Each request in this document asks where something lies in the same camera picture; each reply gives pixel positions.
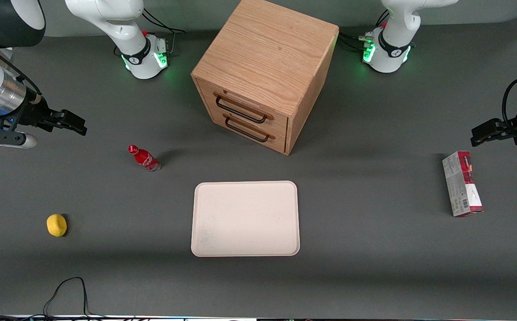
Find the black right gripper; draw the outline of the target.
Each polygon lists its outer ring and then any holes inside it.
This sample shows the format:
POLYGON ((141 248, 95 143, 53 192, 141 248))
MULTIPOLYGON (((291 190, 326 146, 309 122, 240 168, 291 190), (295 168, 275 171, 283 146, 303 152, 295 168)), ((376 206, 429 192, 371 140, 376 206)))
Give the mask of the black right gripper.
POLYGON ((49 108, 43 97, 23 102, 18 109, 15 124, 22 126, 32 126, 40 128, 46 132, 52 132, 54 128, 67 129, 81 136, 87 134, 85 120, 68 110, 61 110, 61 116, 58 118, 59 112, 49 108))

